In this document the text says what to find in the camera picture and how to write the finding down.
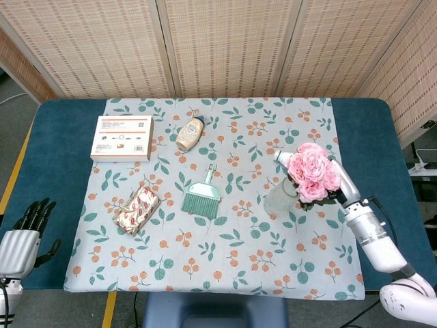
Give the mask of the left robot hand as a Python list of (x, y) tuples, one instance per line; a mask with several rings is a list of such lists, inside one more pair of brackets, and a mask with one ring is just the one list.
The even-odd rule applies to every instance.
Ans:
[(31, 203), (23, 216), (6, 231), (1, 240), (1, 278), (21, 280), (34, 268), (52, 260), (61, 247), (61, 240), (54, 241), (45, 254), (39, 255), (40, 243), (48, 218), (56, 207), (49, 198)]

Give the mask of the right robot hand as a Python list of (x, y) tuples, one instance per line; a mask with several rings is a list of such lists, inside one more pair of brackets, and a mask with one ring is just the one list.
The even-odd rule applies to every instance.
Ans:
[(331, 160), (330, 163), (333, 164), (340, 176), (340, 187), (337, 190), (338, 202), (343, 208), (347, 208), (350, 205), (359, 202), (361, 200), (360, 192), (342, 164), (336, 160)]

